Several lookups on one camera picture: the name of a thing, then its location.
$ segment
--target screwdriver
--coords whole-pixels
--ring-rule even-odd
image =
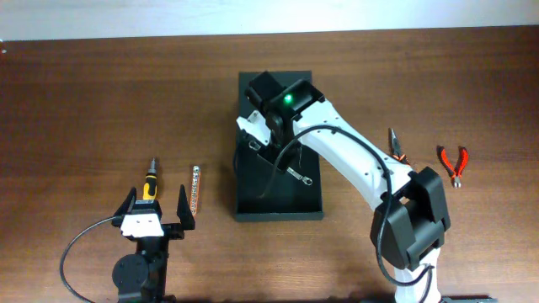
[[[142,199],[155,199],[157,197],[157,165],[155,158],[152,159],[150,169],[146,174]]]

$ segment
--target green led light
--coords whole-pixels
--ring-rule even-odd
[[[293,97],[292,97],[291,94],[287,94],[287,95],[285,96],[285,103],[286,103],[286,104],[291,104],[291,103],[292,103],[292,100],[293,100]]]

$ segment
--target yellow screwdriver handle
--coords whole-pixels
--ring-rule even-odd
[[[157,197],[157,175],[155,173],[148,173],[146,175],[146,182],[144,183],[143,199],[155,199]]]

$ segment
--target red pliers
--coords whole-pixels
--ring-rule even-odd
[[[449,162],[449,159],[447,159],[446,149],[443,146],[438,146],[436,148],[436,151],[438,153],[438,158],[440,159],[441,164],[449,173],[449,177],[451,177],[451,183],[453,184],[453,187],[455,189],[460,188],[462,186],[461,184],[462,171],[464,171],[466,164],[468,164],[468,158],[469,158],[466,147],[463,147],[463,146],[458,147],[458,161],[456,162],[455,168],[453,168],[453,166]]]

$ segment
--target black pliers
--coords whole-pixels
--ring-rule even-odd
[[[401,150],[401,145],[398,143],[397,135],[392,128],[389,129],[389,150],[391,151],[391,156],[395,160],[399,161],[402,164],[410,165],[406,154]]]

